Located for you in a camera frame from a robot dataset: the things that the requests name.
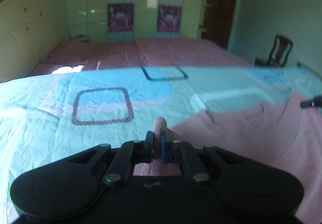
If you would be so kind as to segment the pink knit garment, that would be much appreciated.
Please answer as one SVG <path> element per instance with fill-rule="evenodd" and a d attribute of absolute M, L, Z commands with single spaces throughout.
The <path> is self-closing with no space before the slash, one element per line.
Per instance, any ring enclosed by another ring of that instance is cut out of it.
<path fill-rule="evenodd" d="M 296 216 L 304 223 L 321 223 L 321 114 L 315 108 L 301 108 L 303 101 L 294 93 L 285 105 L 261 102 L 235 112 L 202 110 L 172 128 L 157 117 L 154 141 L 165 132 L 170 140 L 197 149 L 214 145 L 287 171 L 304 187 Z"/>

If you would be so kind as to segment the dark wooden chair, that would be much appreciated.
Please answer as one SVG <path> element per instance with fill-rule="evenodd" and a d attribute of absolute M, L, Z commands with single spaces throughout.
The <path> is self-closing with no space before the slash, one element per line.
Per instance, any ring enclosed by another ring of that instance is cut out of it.
<path fill-rule="evenodd" d="M 289 54 L 293 49 L 293 41 L 281 34 L 276 34 L 273 47 L 267 60 L 255 58 L 255 66 L 260 67 L 285 67 Z"/>

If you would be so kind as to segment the light blue patterned bedsheet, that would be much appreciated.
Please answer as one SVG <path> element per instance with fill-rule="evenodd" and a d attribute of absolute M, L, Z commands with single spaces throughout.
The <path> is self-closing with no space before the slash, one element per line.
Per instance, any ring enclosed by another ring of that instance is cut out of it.
<path fill-rule="evenodd" d="M 18 214 L 10 198 L 21 174 L 108 143 L 142 140 L 154 120 L 169 128 L 205 110 L 285 105 L 321 94 L 304 68 L 148 67 L 26 77 L 1 84 L 1 223 Z"/>

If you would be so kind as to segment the pink striped bed cover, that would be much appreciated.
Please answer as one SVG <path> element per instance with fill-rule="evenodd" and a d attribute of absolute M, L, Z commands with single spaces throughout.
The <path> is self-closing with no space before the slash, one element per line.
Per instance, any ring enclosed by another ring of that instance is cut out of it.
<path fill-rule="evenodd" d="M 132 42 L 62 42 L 41 58 L 30 76 L 65 70 L 138 67 L 250 67 L 212 41 L 188 38 L 139 38 Z"/>

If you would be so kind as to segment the dark brown wooden door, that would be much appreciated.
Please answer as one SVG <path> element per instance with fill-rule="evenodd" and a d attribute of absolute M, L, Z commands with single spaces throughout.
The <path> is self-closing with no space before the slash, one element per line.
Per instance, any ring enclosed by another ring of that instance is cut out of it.
<path fill-rule="evenodd" d="M 203 39 L 228 48 L 234 21 L 236 0 L 206 0 Z"/>

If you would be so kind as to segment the cream curved headboard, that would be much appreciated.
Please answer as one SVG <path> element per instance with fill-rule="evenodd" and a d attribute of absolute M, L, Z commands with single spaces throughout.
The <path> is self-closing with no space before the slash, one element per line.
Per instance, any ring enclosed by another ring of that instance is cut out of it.
<path fill-rule="evenodd" d="M 45 0 L 1 2 L 1 82 L 28 75 L 62 38 Z"/>

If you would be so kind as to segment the lower right pink poster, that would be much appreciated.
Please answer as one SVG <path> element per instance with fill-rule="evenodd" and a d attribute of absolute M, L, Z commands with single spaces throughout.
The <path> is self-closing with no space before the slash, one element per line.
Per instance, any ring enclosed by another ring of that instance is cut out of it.
<path fill-rule="evenodd" d="M 179 33 L 182 7 L 158 6 L 157 32 Z"/>

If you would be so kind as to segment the pink poster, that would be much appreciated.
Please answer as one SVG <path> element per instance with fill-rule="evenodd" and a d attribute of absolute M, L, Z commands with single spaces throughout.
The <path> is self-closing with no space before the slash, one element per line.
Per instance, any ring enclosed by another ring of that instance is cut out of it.
<path fill-rule="evenodd" d="M 109 33 L 133 31 L 134 5 L 108 4 L 107 28 Z"/>
<path fill-rule="evenodd" d="M 157 32 L 179 33 L 182 7 L 158 6 Z"/>

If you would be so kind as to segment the lower left pink poster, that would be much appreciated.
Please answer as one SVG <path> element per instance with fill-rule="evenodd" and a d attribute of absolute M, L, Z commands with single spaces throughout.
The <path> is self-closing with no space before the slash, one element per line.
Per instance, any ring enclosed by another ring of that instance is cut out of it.
<path fill-rule="evenodd" d="M 134 5 L 108 4 L 107 28 L 109 33 L 133 31 Z"/>

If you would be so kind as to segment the green glossy wardrobe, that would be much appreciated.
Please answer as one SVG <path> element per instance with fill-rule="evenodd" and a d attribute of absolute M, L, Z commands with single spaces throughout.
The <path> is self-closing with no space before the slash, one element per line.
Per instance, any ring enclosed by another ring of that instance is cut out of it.
<path fill-rule="evenodd" d="M 108 4 L 133 4 L 134 22 L 131 32 L 109 33 Z M 158 6 L 180 6 L 179 33 L 157 32 Z M 68 34 L 85 34 L 94 42 L 125 42 L 136 38 L 197 38 L 202 0 L 67 0 Z"/>

